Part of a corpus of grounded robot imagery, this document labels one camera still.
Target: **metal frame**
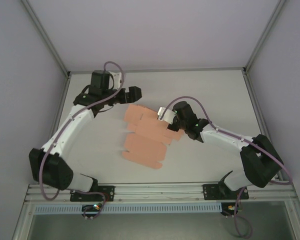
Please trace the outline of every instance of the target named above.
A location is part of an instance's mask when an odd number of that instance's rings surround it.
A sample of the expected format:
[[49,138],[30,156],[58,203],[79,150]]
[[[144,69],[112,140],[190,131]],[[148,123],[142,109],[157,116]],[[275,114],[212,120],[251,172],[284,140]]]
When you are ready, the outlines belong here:
[[53,118],[53,124],[52,124],[52,128],[51,128],[51,131],[50,131],[50,134],[49,134],[49,138],[51,138],[55,134],[55,132],[58,130],[61,115],[62,115],[62,110],[64,109],[66,96],[67,96],[67,92],[68,92],[69,85],[70,85],[70,81],[71,81],[71,75],[69,75],[69,77],[67,77],[66,80],[64,81],[62,95],[61,95],[61,98],[60,98],[60,102],[58,104],[57,111],[56,111],[55,116]]
[[252,67],[252,65],[254,64],[262,47],[264,46],[266,40],[268,39],[270,33],[272,32],[277,20],[279,19],[281,13],[283,12],[284,7],[286,6],[287,2],[288,2],[288,0],[278,0],[278,2],[271,14],[271,17],[266,24],[265,29],[263,30],[258,42],[256,43],[256,46],[254,47],[254,49],[252,51],[252,54],[251,54],[248,62],[246,63],[246,65],[244,67],[246,69],[246,71],[249,71],[250,68]]
[[256,93],[255,93],[255,90],[253,88],[251,79],[248,76],[248,73],[245,71],[245,69],[242,69],[241,72],[242,72],[242,75],[243,75],[243,78],[244,78],[246,89],[248,90],[248,94],[249,94],[249,97],[250,97],[250,100],[251,100],[251,103],[252,103],[252,108],[253,108],[253,111],[254,111],[254,114],[255,114],[255,117],[256,117],[256,121],[257,121],[257,123],[259,125],[259,128],[260,128],[260,132],[261,132],[261,134],[263,134],[263,135],[265,135],[269,138],[270,137],[269,136],[269,131],[267,129],[266,122],[265,122],[264,117],[262,115],[261,108],[260,108]]
[[34,204],[24,204],[16,224],[12,240],[26,240],[28,239],[32,221],[34,218]]
[[[163,203],[228,203],[231,200],[205,200],[203,184],[211,182],[185,182],[185,183],[118,183],[103,184],[115,186],[113,202],[120,204],[163,204]],[[52,197],[56,189],[50,186],[44,187],[48,196]],[[273,202],[294,201],[298,199],[297,193],[291,185],[268,184],[265,188],[256,186],[248,187],[249,199],[242,202]],[[78,204],[70,201],[70,190],[61,191],[58,197],[47,202],[41,195],[39,185],[29,185],[24,203],[27,204]]]
[[[228,70],[242,70],[242,67],[210,67],[210,68],[177,68],[177,69],[139,69],[139,70],[124,70],[125,73],[166,73],[166,72],[193,72],[193,71],[228,71]],[[91,71],[71,71],[70,74],[91,74]]]
[[33,7],[29,3],[28,0],[21,0],[21,3],[27,13],[27,15],[30,17],[32,23],[34,24],[36,30],[38,31],[39,35],[41,36],[43,42],[46,44],[48,50],[52,54],[54,60],[58,64],[59,68],[63,72],[63,74],[68,77],[69,76],[69,71],[67,70],[64,62],[62,61],[59,53],[57,52],[55,46],[53,45],[49,35],[47,34],[45,28],[41,24],[36,12],[34,11]]

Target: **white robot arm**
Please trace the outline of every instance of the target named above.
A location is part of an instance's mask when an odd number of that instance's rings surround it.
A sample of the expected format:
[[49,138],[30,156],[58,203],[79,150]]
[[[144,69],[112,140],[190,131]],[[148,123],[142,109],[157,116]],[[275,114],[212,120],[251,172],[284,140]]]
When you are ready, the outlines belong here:
[[163,115],[164,111],[164,107],[159,109],[158,119],[168,122],[168,129],[173,131],[183,129],[193,140],[217,145],[241,157],[243,170],[242,168],[231,169],[231,171],[220,180],[220,188],[227,188],[230,191],[237,191],[242,187],[250,185],[264,188],[281,169],[281,167],[267,155],[260,153],[253,146],[244,141],[248,140],[260,146],[282,163],[282,160],[269,139],[262,134],[251,137],[236,134],[218,126],[213,127],[209,124],[207,119],[198,119],[190,105],[185,101],[176,103],[172,110],[167,109]]
[[29,153],[29,160],[33,179],[39,182],[40,166],[45,154],[46,158],[42,182],[59,190],[76,190],[91,192],[98,187],[98,181],[92,177],[74,172],[67,164],[69,152],[81,130],[89,124],[101,109],[114,104],[134,103],[142,97],[141,89],[136,86],[129,87],[129,92],[121,88],[117,95],[100,104],[86,109],[87,106],[111,96],[121,84],[122,74],[94,71],[91,74],[91,83],[75,98],[71,111],[63,124],[45,143],[41,149],[33,148]]

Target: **black joint housing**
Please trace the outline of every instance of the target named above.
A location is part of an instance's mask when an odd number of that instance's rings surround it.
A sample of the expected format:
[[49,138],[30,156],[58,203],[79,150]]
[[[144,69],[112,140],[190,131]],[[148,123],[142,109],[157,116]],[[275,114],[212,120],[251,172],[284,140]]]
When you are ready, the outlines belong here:
[[189,138],[203,143],[204,141],[202,140],[200,133],[203,128],[209,124],[208,120],[204,118],[198,119],[197,115],[186,101],[176,103],[172,110],[175,112],[176,117],[174,117],[173,123],[168,125],[168,129],[175,132],[182,129]]
[[98,95],[95,89],[108,90],[111,74],[108,71],[95,70],[91,75],[91,86],[89,94]]
[[[266,136],[259,134],[253,138],[253,143],[266,150],[279,160],[280,163],[284,164]],[[281,170],[281,167],[275,161],[251,145],[243,147],[240,156],[246,178],[259,188],[264,188]]]
[[[44,155],[43,149],[33,148],[29,153],[32,176],[37,182],[39,182],[39,170]],[[73,177],[74,172],[58,153],[48,155],[42,173],[42,182],[44,184],[59,190],[65,190],[70,185]]]
[[138,101],[141,99],[142,93],[141,93],[141,88],[137,86],[130,86],[129,87],[129,92],[125,93],[125,102],[124,104],[130,104]]

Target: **metal bracket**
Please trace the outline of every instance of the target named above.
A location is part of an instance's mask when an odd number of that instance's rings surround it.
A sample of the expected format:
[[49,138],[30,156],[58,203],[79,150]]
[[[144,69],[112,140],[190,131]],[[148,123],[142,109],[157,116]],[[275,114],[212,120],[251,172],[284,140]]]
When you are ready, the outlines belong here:
[[[222,193],[219,188],[219,184],[204,184],[203,188],[203,196],[204,200],[236,200],[240,189],[237,191],[225,191]],[[245,188],[244,192],[241,194],[242,200],[249,199],[248,189]]]
[[[96,192],[103,193],[107,202],[113,202],[115,186],[98,186]],[[101,202],[103,198],[98,194],[81,194],[76,191],[70,192],[70,202]]]

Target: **white wall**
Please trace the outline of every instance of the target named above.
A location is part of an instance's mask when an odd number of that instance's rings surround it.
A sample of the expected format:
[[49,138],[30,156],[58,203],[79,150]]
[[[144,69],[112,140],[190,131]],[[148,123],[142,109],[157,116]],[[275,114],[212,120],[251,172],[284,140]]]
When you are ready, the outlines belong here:
[[65,77],[17,0],[0,0],[0,240],[11,239]]
[[291,0],[250,71],[271,139],[300,198],[300,0]]
[[70,71],[243,67],[278,0],[29,0]]

